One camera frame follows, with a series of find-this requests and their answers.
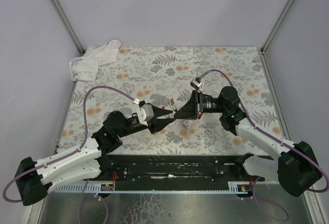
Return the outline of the red white staples box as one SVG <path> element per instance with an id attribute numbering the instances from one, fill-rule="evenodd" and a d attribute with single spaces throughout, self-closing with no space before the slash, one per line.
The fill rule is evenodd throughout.
<path id="1" fill-rule="evenodd" d="M 194 124 L 195 120 L 185 120 L 182 122 L 182 126 L 185 129 L 189 129 L 193 124 Z"/>

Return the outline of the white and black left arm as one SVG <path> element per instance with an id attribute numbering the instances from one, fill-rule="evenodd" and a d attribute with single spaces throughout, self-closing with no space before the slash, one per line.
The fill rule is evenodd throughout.
<path id="1" fill-rule="evenodd" d="M 47 158 L 23 159 L 15 173 L 15 183 L 24 206 L 44 199 L 56 188 L 87 178 L 96 178 L 101 172 L 111 171 L 106 155 L 122 145 L 121 138 L 149 130 L 155 134 L 175 121 L 171 110 L 146 103 L 127 118 L 119 111 L 108 114 L 102 127 L 81 145 Z"/>

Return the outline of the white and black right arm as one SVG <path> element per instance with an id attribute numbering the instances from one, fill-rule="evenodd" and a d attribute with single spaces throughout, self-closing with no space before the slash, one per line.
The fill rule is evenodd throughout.
<path id="1" fill-rule="evenodd" d="M 204 113 L 220 113 L 220 123 L 226 131 L 247 139 L 271 157 L 243 156 L 242 167 L 249 175 L 276 181 L 294 197 L 310 190 L 325 175 L 309 144 L 294 143 L 262 130 L 247 114 L 234 87 L 223 87 L 217 98 L 194 90 L 174 117 L 196 120 Z"/>

